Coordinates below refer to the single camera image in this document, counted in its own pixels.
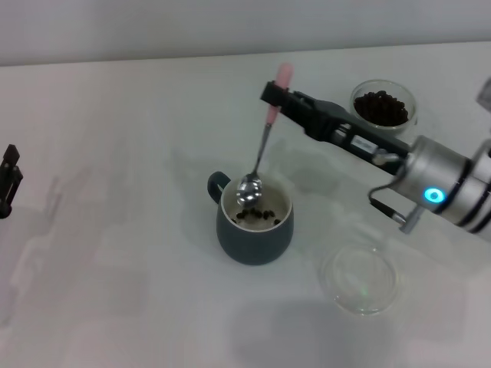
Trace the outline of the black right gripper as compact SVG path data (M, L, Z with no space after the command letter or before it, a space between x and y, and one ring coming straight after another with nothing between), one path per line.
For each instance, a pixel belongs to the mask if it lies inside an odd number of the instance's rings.
M406 143L371 129L336 103L318 102L273 81L265 85L261 100L298 124L306 136L338 146L391 175L397 173L408 156Z

